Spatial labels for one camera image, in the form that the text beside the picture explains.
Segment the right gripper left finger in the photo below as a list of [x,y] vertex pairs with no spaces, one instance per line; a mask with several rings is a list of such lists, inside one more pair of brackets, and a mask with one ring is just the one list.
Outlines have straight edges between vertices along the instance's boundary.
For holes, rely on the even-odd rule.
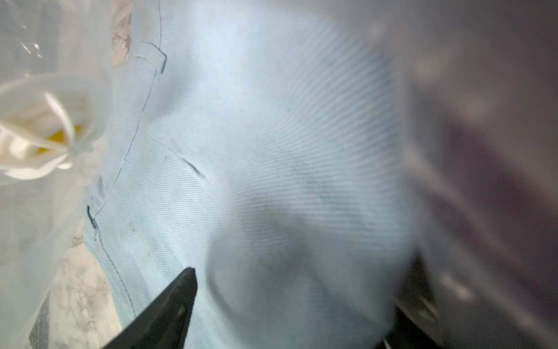
[[197,290],[195,270],[184,269],[105,349],[183,349]]

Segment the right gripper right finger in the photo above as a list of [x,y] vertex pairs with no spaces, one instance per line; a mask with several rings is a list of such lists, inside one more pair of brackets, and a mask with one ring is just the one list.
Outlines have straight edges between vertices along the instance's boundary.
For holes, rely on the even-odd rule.
[[383,339],[383,348],[440,348],[437,317],[429,308],[397,307],[394,326]]

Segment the clear plastic vacuum bag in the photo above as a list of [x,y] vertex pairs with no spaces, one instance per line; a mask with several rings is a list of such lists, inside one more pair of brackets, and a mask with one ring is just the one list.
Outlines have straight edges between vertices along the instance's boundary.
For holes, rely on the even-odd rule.
[[[421,257],[446,347],[556,348],[556,1],[365,2],[399,77],[414,238],[384,337]],[[108,162],[111,12],[1,3],[3,348],[26,345]]]

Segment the light blue trousers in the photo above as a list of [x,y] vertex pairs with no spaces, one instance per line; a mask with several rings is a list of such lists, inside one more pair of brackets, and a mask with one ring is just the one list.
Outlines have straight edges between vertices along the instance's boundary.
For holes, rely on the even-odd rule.
[[87,247],[187,348],[372,348],[414,256],[399,77],[365,1],[135,1]]

